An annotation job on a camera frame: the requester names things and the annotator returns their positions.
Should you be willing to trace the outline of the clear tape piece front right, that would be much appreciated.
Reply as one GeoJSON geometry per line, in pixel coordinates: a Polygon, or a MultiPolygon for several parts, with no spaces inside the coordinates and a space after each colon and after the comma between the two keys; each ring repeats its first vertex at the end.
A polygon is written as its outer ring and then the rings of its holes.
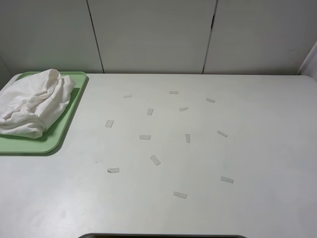
{"type": "Polygon", "coordinates": [[[234,180],[233,180],[233,179],[227,178],[227,177],[224,177],[224,176],[221,176],[221,177],[220,177],[220,180],[221,180],[221,181],[224,181],[224,182],[228,182],[228,183],[234,183],[234,180]]]}

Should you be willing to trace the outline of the white short sleeve t-shirt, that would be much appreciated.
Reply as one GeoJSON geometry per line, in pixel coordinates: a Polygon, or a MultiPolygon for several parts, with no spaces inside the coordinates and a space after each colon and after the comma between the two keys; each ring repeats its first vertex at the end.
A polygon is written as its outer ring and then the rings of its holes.
{"type": "Polygon", "coordinates": [[[39,138],[68,106],[75,81],[56,69],[16,80],[0,95],[0,133],[39,138]]]}

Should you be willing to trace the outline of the clear tape piece right middle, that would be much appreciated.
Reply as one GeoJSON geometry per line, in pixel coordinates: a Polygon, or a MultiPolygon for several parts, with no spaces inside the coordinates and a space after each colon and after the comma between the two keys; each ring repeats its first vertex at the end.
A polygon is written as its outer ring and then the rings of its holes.
{"type": "Polygon", "coordinates": [[[224,137],[226,137],[226,138],[228,137],[227,134],[225,134],[224,132],[222,132],[222,131],[220,131],[220,130],[218,130],[217,133],[220,134],[220,135],[222,135],[222,136],[224,136],[224,137]]]}

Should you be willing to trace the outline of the clear tape piece front middle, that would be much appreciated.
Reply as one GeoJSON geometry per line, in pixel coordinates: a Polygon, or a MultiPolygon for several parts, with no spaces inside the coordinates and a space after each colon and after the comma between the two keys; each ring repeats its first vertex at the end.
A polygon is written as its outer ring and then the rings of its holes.
{"type": "Polygon", "coordinates": [[[181,192],[177,192],[177,191],[175,191],[175,192],[173,193],[173,195],[176,196],[176,197],[183,198],[183,199],[186,199],[186,198],[187,198],[187,194],[181,193],[181,192]]]}

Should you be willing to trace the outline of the clear tape piece centre right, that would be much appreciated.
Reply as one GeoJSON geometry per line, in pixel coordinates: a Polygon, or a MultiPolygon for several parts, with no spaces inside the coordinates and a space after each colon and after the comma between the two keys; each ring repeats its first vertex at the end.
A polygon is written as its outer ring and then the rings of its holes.
{"type": "Polygon", "coordinates": [[[191,143],[190,134],[185,134],[185,137],[186,137],[186,142],[187,142],[187,143],[191,143]]]}

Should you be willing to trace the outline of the clear tape piece under shirt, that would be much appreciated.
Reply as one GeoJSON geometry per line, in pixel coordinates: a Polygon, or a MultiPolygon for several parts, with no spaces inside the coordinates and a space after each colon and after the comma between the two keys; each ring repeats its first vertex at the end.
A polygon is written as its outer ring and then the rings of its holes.
{"type": "Polygon", "coordinates": [[[184,107],[184,108],[179,108],[180,112],[187,110],[188,107],[184,107]]]}

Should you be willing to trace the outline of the clear tape piece centre back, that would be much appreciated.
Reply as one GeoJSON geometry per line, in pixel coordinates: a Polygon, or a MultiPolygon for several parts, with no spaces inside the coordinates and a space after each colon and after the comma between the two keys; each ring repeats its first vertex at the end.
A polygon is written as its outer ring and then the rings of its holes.
{"type": "Polygon", "coordinates": [[[151,115],[153,114],[153,111],[154,111],[154,109],[148,109],[147,115],[148,115],[148,116],[151,116],[151,115]]]}

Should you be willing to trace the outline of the clear tape piece left middle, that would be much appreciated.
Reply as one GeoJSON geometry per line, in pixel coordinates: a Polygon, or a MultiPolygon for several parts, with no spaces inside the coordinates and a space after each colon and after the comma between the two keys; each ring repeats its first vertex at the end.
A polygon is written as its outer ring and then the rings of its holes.
{"type": "Polygon", "coordinates": [[[113,120],[107,120],[107,122],[106,122],[106,124],[105,124],[105,127],[106,127],[106,128],[112,128],[113,123],[114,123],[113,120]]]}

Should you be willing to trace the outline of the green plastic tray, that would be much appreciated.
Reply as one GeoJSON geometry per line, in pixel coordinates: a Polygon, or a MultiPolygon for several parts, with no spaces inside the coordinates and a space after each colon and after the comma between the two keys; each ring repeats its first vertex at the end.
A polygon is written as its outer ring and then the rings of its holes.
{"type": "Polygon", "coordinates": [[[88,77],[84,72],[75,71],[62,72],[61,75],[70,76],[76,83],[65,111],[40,138],[1,135],[0,154],[2,156],[47,155],[62,145],[86,88],[88,77]]]}

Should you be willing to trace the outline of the clear tape piece centre front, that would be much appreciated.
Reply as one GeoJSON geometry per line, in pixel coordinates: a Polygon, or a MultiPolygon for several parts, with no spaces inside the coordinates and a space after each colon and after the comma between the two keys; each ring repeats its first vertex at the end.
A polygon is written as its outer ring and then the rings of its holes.
{"type": "Polygon", "coordinates": [[[155,155],[152,155],[152,156],[150,157],[150,159],[152,160],[152,162],[153,162],[156,166],[158,166],[158,165],[161,164],[160,160],[159,160],[155,155]]]}

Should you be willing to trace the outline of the clear tape piece centre left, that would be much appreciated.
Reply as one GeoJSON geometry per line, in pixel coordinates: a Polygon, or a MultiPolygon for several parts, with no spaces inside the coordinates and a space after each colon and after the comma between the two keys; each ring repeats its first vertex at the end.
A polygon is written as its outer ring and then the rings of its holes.
{"type": "Polygon", "coordinates": [[[151,136],[150,135],[140,135],[140,139],[142,139],[142,140],[150,140],[151,136]]]}

